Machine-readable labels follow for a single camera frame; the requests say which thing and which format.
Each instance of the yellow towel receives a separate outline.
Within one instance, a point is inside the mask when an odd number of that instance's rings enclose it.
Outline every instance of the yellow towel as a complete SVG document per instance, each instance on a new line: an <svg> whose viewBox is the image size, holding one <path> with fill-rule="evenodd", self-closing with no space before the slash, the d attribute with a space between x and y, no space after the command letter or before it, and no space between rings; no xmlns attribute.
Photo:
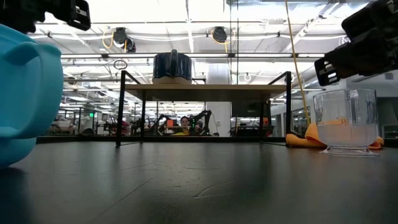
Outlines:
<svg viewBox="0 0 398 224"><path fill-rule="evenodd" d="M347 120L338 119L336 121L329 121L327 124L347 124ZM311 123L305 132L305 139L301 139L294 134L286 135L286 144L293 147L322 147L326 148L326 145L319 140L318 128L316 124ZM381 137L377 137L373 144L369 146L369 149L381 149L384 145L384 140Z"/></svg>

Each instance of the ceiling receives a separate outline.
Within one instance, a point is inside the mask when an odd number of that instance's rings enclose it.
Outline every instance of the ceiling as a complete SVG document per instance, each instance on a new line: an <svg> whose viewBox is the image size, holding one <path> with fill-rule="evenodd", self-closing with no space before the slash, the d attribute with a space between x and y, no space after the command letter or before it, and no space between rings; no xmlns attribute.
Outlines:
<svg viewBox="0 0 398 224"><path fill-rule="evenodd" d="M78 30L46 14L46 21L36 25L37 31L30 34L40 43L57 46L62 54L123 54L123 47L112 44L112 32L125 27L137 47L137 53L289 53L289 26L283 1L234 0L86 0L90 5L91 29ZM298 53L326 53L346 42L340 24L343 19L360 10L367 1L289 1L289 16L292 24L295 51ZM227 48L211 38L215 26L223 26L228 35ZM65 77L76 79L102 79L102 82L65 83L65 89L119 88L116 81L119 70L114 68L114 59L63 59ZM152 58L124 59L127 71L142 83L151 83ZM298 62L298 72L313 67L313 60ZM194 60L194 77L206 78L211 59ZM236 84L265 84L279 74L294 71L291 58L272 60L245 60L229 65ZM104 98L117 99L118 92L101 96L97 92L64 92L64 96L79 96L89 101L103 102ZM127 94L128 102L136 99Z"/></svg>

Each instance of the workstation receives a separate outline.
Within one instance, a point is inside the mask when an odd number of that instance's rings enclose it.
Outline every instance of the workstation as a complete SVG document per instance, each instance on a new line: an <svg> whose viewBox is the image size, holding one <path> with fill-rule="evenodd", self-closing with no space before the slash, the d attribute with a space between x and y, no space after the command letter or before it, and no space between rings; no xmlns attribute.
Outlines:
<svg viewBox="0 0 398 224"><path fill-rule="evenodd" d="M18 2L2 223L398 221L398 2Z"/></svg>

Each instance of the white pillar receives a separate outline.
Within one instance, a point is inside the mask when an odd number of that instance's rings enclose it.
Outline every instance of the white pillar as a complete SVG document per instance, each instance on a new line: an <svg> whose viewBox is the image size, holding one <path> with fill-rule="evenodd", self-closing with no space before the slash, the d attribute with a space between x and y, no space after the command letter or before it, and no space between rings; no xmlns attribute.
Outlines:
<svg viewBox="0 0 398 224"><path fill-rule="evenodd" d="M207 84L229 85L230 75L228 64L211 63L207 75ZM211 110L216 120L210 118L209 129L211 133L218 132L220 137L229 137L231 129L231 103L206 102L206 109Z"/></svg>

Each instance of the black metal table frame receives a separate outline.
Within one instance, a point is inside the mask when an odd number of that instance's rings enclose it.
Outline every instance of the black metal table frame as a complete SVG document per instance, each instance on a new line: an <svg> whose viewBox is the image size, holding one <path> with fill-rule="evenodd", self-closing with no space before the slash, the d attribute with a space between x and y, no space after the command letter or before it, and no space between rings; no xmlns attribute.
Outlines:
<svg viewBox="0 0 398 224"><path fill-rule="evenodd" d="M131 80L136 82L138 85L141 84L138 80L136 80L129 72L122 70L121 72L121 79L120 79L120 96L119 96L119 111L118 111L118 128L116 131L116 146L122 146L121 141L122 141L122 121L123 121L123 108L124 108L124 92L126 91L126 76L128 76ZM273 81L268 83L268 85L274 84L276 81L280 80L281 78L286 77L286 83L291 83L292 82L292 73L291 72L284 72L283 74L279 75L278 77L274 78ZM130 142L127 144L134 144L138 142L144 142L145 141L145 136L144 136L144 125L145 125L145 109L146 109L146 91L142 91L142 110L141 110L141 123L140 123L140 141L137 142ZM288 116L288 114L291 114L291 105L292 105L292 85L291 84L286 84L286 134L290 133L290 123L291 123L291 117ZM259 142L268 142L266 139L268 138L263 138L264 130L263 130L263 121L262 118L264 117L264 105L266 105L267 108L267 117L268 117L268 122L269 125L272 125L271 123L271 101L265 101L263 98L261 100L261 107L260 107L260 126L259 126ZM159 140L169 138L169 137L158 137L159 139L154 139L154 140ZM196 138L195 140L200 139L201 142L207 142L211 141L209 138ZM277 142L284 142L284 138L276 138L278 139Z"/></svg>

